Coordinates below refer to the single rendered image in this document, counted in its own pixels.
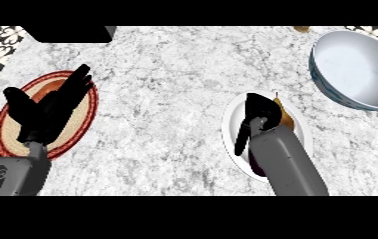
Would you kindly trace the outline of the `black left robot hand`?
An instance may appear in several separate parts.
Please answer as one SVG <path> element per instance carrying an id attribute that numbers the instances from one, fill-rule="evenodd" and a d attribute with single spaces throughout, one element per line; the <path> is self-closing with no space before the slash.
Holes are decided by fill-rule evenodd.
<path id="1" fill-rule="evenodd" d="M 16 87 L 7 87 L 3 94 L 9 104 L 9 116 L 21 125 L 16 140 L 37 142 L 47 146 L 59 137 L 72 111 L 93 87 L 90 67 L 83 64 L 58 90 L 50 91 L 38 102 Z"/>

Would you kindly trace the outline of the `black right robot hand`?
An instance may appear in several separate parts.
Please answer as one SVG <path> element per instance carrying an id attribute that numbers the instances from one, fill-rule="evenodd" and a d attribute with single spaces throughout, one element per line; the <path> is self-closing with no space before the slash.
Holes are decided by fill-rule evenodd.
<path id="1" fill-rule="evenodd" d="M 248 138 L 251 137 L 250 122 L 257 117 L 264 118 L 261 130 L 267 131 L 281 123 L 282 111 L 279 105 L 263 95 L 257 93 L 247 94 L 245 100 L 245 118 L 239 126 L 239 132 L 235 142 L 235 155 L 241 156 Z"/>

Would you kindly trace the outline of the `purple eggplant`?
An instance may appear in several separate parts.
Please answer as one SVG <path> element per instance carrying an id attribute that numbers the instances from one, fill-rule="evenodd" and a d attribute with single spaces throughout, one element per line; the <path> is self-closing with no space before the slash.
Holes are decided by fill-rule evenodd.
<path id="1" fill-rule="evenodd" d="M 292 117 L 288 115 L 288 113 L 285 111 L 285 108 L 284 108 L 279 96 L 275 96 L 273 102 L 276 103 L 276 105 L 281 108 L 281 121 L 279 121 L 279 124 L 286 126 L 291 130 L 294 130 L 295 129 L 295 123 L 294 123 Z M 260 177 L 264 177 L 266 174 L 264 174 L 264 171 L 263 171 L 263 169 L 260 168 L 260 166 L 257 164 L 253 152 L 248 152 L 248 159 L 250 159 L 250 166 L 251 166 L 251 169 L 253 169 L 254 173 Z"/>

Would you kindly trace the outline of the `white plate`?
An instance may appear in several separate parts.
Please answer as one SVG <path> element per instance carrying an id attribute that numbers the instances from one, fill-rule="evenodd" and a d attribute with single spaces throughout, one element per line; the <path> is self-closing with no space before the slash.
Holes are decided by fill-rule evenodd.
<path id="1" fill-rule="evenodd" d="M 264 90 L 251 90 L 251 93 L 257 93 L 270 100 L 278 96 L 275 92 L 269 92 Z M 284 97 L 278 96 L 284 109 L 289 114 L 294 120 L 294 134 L 301 142 L 307 155 L 313 155 L 313 137 L 310 127 L 306 121 L 306 118 L 301 114 L 300 109 L 295 107 L 292 102 Z M 223 137 L 223 145 L 229 154 L 229 157 L 242 170 L 242 172 L 257 181 L 267 183 L 269 180 L 266 177 L 258 176 L 250 167 L 250 159 L 248 159 L 248 151 L 244 151 L 241 156 L 235 155 L 235 142 L 239 132 L 239 126 L 242 120 L 245 118 L 245 100 L 247 100 L 247 92 L 241 93 L 233 100 L 229 102 L 223 120 L 222 120 L 222 137 Z"/>

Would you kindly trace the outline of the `white and blue bowl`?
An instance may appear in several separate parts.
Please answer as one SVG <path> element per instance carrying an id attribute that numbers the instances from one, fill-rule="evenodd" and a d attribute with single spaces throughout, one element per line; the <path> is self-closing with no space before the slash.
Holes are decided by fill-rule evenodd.
<path id="1" fill-rule="evenodd" d="M 340 105 L 378 111 L 378 40 L 353 31 L 323 34 L 309 55 L 312 80 Z"/>

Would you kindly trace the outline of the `red-rimmed woven oval placemat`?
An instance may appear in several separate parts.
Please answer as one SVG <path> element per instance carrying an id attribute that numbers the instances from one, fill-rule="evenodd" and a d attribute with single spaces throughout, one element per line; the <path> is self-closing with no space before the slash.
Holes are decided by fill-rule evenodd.
<path id="1" fill-rule="evenodd" d="M 37 100 L 41 96 L 40 92 L 53 90 L 52 83 L 65 80 L 72 72 L 56 71 L 35 78 L 21 90 L 28 96 Z M 56 159 L 77 144 L 84 136 L 97 111 L 99 94 L 97 88 L 92 87 L 80 105 L 74 109 L 69 121 L 62 130 L 62 133 L 53 143 L 47 145 L 47 157 Z M 19 135 L 21 125 L 9 116 L 9 105 L 4 104 L 0 110 L 0 157 L 27 156 L 28 148 L 16 140 Z"/>

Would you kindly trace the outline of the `black and white patterned tile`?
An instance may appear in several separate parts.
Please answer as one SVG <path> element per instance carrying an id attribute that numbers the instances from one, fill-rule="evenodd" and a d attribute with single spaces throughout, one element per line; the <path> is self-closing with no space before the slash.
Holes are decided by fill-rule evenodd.
<path id="1" fill-rule="evenodd" d="M 25 34 L 21 26 L 0 26 L 0 71 L 9 62 Z"/>

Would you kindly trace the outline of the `black box appliance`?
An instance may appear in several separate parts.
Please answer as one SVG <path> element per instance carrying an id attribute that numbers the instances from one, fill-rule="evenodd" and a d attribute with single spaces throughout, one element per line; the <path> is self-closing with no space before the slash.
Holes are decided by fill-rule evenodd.
<path id="1" fill-rule="evenodd" d="M 115 26 L 24 26 L 41 43 L 109 43 Z"/>

